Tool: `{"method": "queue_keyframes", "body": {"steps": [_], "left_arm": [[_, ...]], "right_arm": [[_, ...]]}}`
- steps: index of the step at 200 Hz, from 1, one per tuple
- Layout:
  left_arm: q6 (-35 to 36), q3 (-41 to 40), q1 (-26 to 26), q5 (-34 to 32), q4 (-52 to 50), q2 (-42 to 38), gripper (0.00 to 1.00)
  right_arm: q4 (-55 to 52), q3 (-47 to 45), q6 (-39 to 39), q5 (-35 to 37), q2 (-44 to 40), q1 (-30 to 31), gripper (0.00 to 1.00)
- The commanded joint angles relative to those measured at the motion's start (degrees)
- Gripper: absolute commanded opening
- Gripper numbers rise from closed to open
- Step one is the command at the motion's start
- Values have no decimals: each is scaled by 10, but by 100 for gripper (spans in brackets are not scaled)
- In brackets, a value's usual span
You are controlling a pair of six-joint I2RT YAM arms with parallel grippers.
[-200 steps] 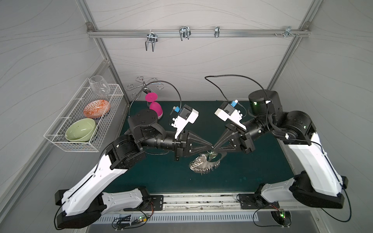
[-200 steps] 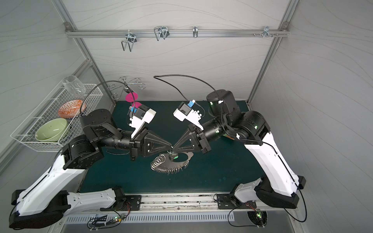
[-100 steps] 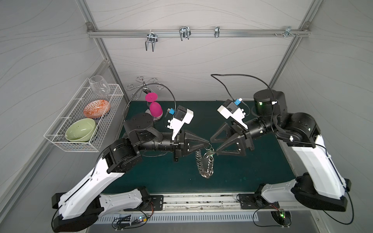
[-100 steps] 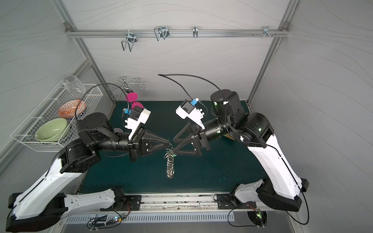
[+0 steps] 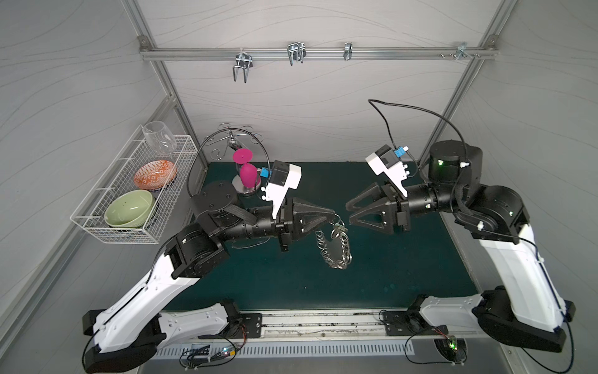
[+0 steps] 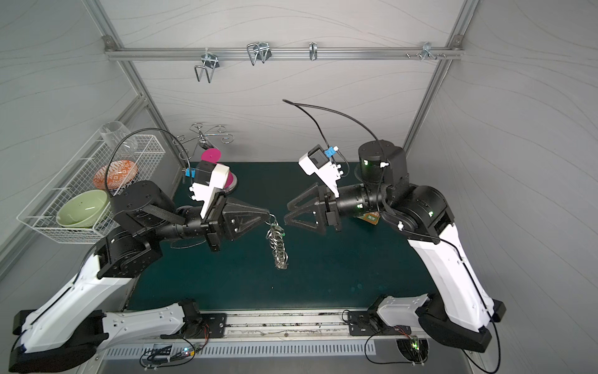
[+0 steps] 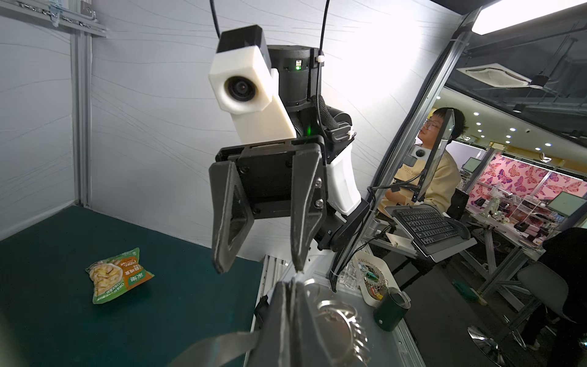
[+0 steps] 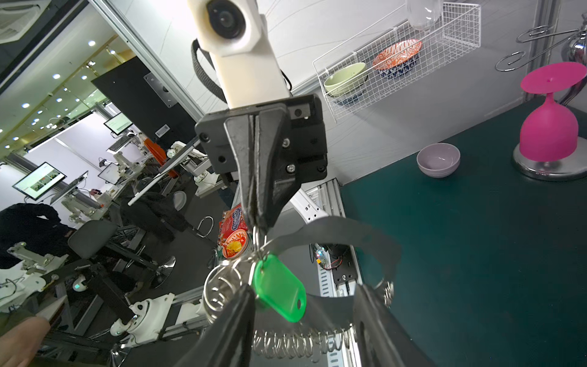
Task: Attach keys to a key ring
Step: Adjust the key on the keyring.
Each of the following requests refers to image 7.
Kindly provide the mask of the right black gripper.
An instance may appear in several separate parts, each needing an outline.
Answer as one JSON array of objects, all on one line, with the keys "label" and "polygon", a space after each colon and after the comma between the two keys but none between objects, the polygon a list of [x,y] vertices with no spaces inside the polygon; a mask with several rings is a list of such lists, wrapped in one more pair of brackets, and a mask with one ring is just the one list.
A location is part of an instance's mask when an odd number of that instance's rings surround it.
[{"label": "right black gripper", "polygon": [[217,273],[231,269],[255,219],[288,216],[293,265],[304,270],[326,215],[325,155],[320,136],[220,149],[209,169]]}]

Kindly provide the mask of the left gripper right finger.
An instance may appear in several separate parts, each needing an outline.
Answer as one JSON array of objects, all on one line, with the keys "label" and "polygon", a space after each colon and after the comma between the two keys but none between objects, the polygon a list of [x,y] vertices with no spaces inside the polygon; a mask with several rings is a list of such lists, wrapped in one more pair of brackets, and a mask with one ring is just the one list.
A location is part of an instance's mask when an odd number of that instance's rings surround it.
[{"label": "left gripper right finger", "polygon": [[293,365],[344,365],[344,305],[313,281],[293,283]]}]

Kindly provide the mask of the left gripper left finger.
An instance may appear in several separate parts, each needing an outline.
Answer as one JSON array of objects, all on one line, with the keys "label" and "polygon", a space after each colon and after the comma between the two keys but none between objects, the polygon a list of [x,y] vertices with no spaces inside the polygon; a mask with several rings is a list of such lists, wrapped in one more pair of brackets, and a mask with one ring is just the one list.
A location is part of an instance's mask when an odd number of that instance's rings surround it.
[{"label": "left gripper left finger", "polygon": [[264,322],[256,347],[247,366],[293,366],[290,347],[290,286],[279,282],[275,286],[267,320]]}]

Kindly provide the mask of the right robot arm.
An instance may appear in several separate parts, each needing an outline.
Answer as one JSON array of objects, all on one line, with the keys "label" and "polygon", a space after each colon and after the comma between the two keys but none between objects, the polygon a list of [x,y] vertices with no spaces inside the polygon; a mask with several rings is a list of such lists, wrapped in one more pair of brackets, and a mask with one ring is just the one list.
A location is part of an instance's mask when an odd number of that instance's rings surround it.
[{"label": "right robot arm", "polygon": [[301,271],[312,243],[342,251],[368,205],[354,178],[350,116],[319,94],[316,48],[218,46],[209,80],[240,145],[209,169],[212,263],[227,272],[257,220],[287,217]]}]

